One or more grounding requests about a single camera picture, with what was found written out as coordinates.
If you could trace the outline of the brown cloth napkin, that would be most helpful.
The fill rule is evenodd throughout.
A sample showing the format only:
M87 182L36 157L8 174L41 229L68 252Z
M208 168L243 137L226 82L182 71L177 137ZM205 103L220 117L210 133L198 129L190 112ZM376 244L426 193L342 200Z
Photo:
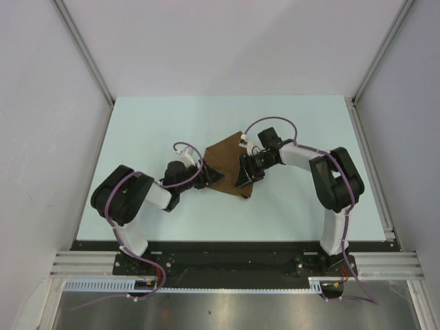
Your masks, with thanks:
M223 174L223 178L211 186L210 189L249 199L252 196L253 184L242 188L235 186L240 169L239 156L247 153L246 148L239 146L242 134L241 131L238 131L207 147L203 160L209 167Z

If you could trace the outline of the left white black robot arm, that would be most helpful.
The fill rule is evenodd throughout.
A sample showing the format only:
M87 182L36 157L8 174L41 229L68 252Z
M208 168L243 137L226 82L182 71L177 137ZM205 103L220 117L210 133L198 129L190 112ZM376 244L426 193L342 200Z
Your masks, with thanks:
M145 254L148 241L142 233L138 213L144 206L170 212L178 205L180 195L192 188L200 190L214 186L224 174L204 161L199 165L172 161L164 178L156 182L152 177L120 165L93 192L90 204L105 218L120 249L129 254L127 265L136 274L147 273L152 258Z

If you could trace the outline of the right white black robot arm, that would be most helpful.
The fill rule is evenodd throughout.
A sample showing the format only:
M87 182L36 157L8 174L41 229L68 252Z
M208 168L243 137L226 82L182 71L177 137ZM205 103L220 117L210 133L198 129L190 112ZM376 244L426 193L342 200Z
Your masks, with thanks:
M348 261L349 217L365 191L349 152L343 147L325 151L294 139L282 140L272 127L260 132L258 138L262 148L246 134L240 137L239 146L246 153L239 156L235 186L241 188L261 181L265 171L278 164L310 172L317 198L325 209L317 267L325 276L333 276L342 262Z

